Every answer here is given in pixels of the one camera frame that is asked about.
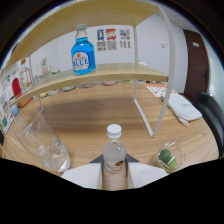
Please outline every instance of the picture on wall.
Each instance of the picture on wall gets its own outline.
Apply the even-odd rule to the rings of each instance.
[[[121,48],[131,48],[130,44],[130,30],[129,29],[120,29],[120,46]]]
[[[117,50],[116,29],[106,29],[108,50]]]
[[[103,29],[97,30],[97,51],[106,51],[106,42],[104,41],[104,31]]]

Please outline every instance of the red bottle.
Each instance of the red bottle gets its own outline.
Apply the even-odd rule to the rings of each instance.
[[[22,94],[22,89],[20,88],[19,79],[14,78],[12,81],[12,91],[15,98],[18,98]]]

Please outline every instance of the bottle label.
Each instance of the bottle label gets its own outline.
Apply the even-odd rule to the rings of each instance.
[[[77,52],[73,55],[73,64],[75,71],[89,68],[89,57],[84,52]]]
[[[104,160],[104,164],[106,167],[106,170],[110,173],[119,173],[122,168],[124,167],[124,160],[121,160],[117,163],[108,163]]]

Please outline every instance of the plastic bottle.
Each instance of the plastic bottle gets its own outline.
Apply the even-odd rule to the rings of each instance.
[[[108,172],[119,173],[124,167],[126,158],[126,147],[119,140],[121,126],[111,124],[107,127],[107,136],[110,140],[103,147],[104,165]]]
[[[75,75],[85,75],[96,71],[94,46],[88,41],[86,25],[76,27],[76,43],[71,49]]]

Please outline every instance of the white cloth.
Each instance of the white cloth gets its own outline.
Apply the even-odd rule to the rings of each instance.
[[[185,126],[189,125],[188,121],[197,120],[202,117],[202,114],[186,98],[179,94],[170,94],[168,107]]]

